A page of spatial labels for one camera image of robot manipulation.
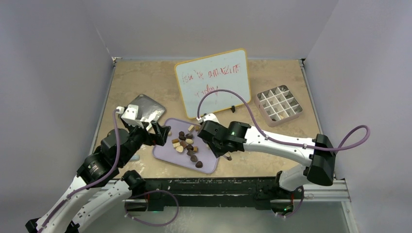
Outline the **lilac plastic tray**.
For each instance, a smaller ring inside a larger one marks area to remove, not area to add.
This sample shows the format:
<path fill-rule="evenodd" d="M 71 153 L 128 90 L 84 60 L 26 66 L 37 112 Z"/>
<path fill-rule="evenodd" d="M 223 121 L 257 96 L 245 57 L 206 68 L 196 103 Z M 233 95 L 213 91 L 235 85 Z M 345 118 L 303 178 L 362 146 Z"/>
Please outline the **lilac plastic tray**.
<path fill-rule="evenodd" d="M 176 118 L 168 118 L 165 121 L 165 125 L 170 126 L 171 135 L 167 137 L 165 145 L 154 146 L 152 150 L 154 158 L 205 174 L 210 174 L 215 171 L 219 159 L 215 157 L 213 152 L 207 147 L 207 144 L 197 136 L 198 132 L 196 129 L 198 126 L 196 124 Z M 202 167 L 195 166 L 195 162 L 191 161 L 190 156 L 187 155 L 187 149 L 184 149 L 183 152 L 178 152 L 172 143 L 174 140 L 178 139 L 180 132 L 188 134 L 190 127 L 192 127 L 190 133 L 193 134 L 192 146 L 197 148 L 194 155 L 197 157 L 198 161 L 202 162 Z"/>

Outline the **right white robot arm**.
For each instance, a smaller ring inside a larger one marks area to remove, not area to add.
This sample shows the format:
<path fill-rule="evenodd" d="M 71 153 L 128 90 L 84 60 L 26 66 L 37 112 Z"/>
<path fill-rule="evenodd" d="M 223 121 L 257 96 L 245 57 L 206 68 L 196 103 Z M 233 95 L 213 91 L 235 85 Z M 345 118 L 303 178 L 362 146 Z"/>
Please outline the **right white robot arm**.
<path fill-rule="evenodd" d="M 297 166 L 278 173 L 273 192 L 283 198 L 305 184 L 331 186 L 334 183 L 336 155 L 329 151 L 327 137 L 318 134 L 315 139 L 291 137 L 260 132 L 247 123 L 232 121 L 228 127 L 212 120 L 202 123 L 197 134 L 216 157 L 228 152 L 262 152 L 286 158 Z"/>

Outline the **metal tweezers black tips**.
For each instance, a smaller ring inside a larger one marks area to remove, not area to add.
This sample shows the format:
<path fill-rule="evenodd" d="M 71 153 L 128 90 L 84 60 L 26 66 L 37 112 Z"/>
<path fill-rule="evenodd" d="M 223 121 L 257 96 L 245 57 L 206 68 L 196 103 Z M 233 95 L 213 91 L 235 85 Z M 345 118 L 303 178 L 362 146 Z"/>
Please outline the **metal tweezers black tips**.
<path fill-rule="evenodd" d="M 225 159 L 228 160 L 228 161 L 231 161 L 231 160 L 232 160 L 231 154 L 230 154 L 229 152 L 226 153 L 226 154 L 224 154 L 222 157 L 225 158 Z"/>

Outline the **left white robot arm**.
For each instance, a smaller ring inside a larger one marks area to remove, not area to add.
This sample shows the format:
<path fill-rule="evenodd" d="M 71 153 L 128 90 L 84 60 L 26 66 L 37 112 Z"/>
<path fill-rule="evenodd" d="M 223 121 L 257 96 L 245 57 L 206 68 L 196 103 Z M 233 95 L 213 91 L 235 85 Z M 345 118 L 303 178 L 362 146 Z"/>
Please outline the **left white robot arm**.
<path fill-rule="evenodd" d="M 137 171 L 125 172 L 121 180 L 93 201 L 90 198 L 119 174 L 132 156 L 147 146 L 166 144 L 170 126 L 150 122 L 154 133 L 143 126 L 124 123 L 125 129 L 114 126 L 95 151 L 85 158 L 75 177 L 59 201 L 43 216 L 28 220 L 25 227 L 30 233 L 78 233 L 94 221 L 99 214 L 128 197 L 138 199 L 145 192 L 145 180 Z"/>

